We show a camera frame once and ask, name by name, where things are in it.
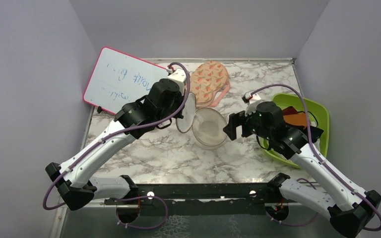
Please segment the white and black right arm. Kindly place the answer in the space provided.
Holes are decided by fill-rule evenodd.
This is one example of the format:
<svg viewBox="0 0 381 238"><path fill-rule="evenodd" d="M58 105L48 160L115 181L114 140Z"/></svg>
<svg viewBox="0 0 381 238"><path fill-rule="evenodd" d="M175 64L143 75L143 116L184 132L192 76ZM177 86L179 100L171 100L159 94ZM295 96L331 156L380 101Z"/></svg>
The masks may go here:
<svg viewBox="0 0 381 238"><path fill-rule="evenodd" d="M378 213L381 195L375 190L366 191L326 160L310 143L308 129L286 123L274 102L261 102L251 113L230 114L223 131L235 140L239 126L242 137L268 139L274 151L301 167L326 191L319 192L279 174L266 189L271 201L285 198L301 203L329 219L332 227L346 238L355 238L367 229L367 223Z"/></svg>

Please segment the white mesh laundry bag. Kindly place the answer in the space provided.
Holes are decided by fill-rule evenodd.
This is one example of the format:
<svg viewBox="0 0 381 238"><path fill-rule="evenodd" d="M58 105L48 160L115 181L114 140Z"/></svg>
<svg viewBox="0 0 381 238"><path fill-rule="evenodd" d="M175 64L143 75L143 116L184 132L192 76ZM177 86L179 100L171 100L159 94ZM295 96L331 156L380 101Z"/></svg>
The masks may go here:
<svg viewBox="0 0 381 238"><path fill-rule="evenodd" d="M189 93L182 116L181 119L176 119L177 130L183 134L190 131L195 144L200 148L213 150L225 143L227 135L223 128L226 126L226 120L213 108L197 109L195 94Z"/></svg>

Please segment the orange patterned bra wash bag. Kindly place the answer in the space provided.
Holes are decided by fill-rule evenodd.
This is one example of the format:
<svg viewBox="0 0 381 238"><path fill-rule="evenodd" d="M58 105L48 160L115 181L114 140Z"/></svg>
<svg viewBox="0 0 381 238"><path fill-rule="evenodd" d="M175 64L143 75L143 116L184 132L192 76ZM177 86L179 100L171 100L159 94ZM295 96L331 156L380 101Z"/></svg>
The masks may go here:
<svg viewBox="0 0 381 238"><path fill-rule="evenodd" d="M201 64L190 77L190 91L195 94L196 107L216 107L230 90L229 73L218 61Z"/></svg>

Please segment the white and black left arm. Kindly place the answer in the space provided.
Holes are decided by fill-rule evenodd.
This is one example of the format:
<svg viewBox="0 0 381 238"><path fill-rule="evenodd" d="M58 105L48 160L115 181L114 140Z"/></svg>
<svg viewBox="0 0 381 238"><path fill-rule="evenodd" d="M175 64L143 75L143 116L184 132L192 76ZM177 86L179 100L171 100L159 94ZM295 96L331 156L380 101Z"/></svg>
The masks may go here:
<svg viewBox="0 0 381 238"><path fill-rule="evenodd" d="M128 176L98 178L94 174L120 150L160 124L182 119L189 97L189 80L162 78L147 95L125 104L113 121L88 146L67 161L50 163L45 171L62 197L62 205L78 210L90 201L103 198L135 200L137 187Z"/></svg>

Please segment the black and orange bra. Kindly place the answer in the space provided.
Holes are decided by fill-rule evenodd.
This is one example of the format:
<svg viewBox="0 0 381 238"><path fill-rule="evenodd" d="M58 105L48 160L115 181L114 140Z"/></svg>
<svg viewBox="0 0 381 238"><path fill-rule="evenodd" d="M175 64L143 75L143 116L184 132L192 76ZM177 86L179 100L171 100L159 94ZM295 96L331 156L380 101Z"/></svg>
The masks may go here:
<svg viewBox="0 0 381 238"><path fill-rule="evenodd" d="M306 128L310 123L306 118L305 112L298 112L293 106L289 106L282 110L283 118L287 124L293 126L301 126Z"/></svg>

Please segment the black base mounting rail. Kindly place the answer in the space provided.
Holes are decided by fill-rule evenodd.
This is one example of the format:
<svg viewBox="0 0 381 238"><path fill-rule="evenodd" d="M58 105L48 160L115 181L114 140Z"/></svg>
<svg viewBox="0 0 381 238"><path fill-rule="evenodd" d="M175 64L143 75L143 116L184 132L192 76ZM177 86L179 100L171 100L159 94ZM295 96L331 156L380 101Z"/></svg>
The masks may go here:
<svg viewBox="0 0 381 238"><path fill-rule="evenodd" d="M105 199L123 222L138 217L270 215L283 221L290 200L266 183L138 184L126 198Z"/></svg>

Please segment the pink framed whiteboard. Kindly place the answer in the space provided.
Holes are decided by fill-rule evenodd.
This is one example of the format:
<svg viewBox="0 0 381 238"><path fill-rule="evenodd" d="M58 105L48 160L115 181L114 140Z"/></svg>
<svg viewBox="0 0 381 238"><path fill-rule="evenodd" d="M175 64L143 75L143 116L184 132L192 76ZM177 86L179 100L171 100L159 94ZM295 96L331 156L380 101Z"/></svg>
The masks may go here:
<svg viewBox="0 0 381 238"><path fill-rule="evenodd" d="M110 47L100 51L83 100L116 114L123 105L147 95L152 85L168 76L166 68Z"/></svg>

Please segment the green plastic basin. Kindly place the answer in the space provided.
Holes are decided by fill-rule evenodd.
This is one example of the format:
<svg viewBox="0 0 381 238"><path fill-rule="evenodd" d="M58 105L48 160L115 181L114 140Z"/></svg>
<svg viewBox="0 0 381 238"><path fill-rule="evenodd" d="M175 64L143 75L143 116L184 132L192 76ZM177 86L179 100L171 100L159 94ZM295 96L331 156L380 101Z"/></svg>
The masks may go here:
<svg viewBox="0 0 381 238"><path fill-rule="evenodd" d="M278 93L272 97L272 101L279 106L281 109L285 109L287 107L293 107L297 111L303 111L303 105L301 100L298 96L293 94L286 94L286 93ZM321 104L305 99L308 114L311 122L313 125L315 125L317 128L320 128L323 130L323 133L320 137L320 139L315 142L315 147L320 151L322 155L325 157L327 156L328 152L328 141L329 141L329 126L330 126L330 119L329 119L329 112L328 110ZM265 139L260 139L260 144L263 147L262 152L269 157L272 160L278 161L282 164L285 164L287 166L291 166L294 168L299 168L298 165L294 164L290 160L286 160L285 158L281 157L280 154L276 153L274 150L265 150L265 148L268 147L268 142Z"/></svg>

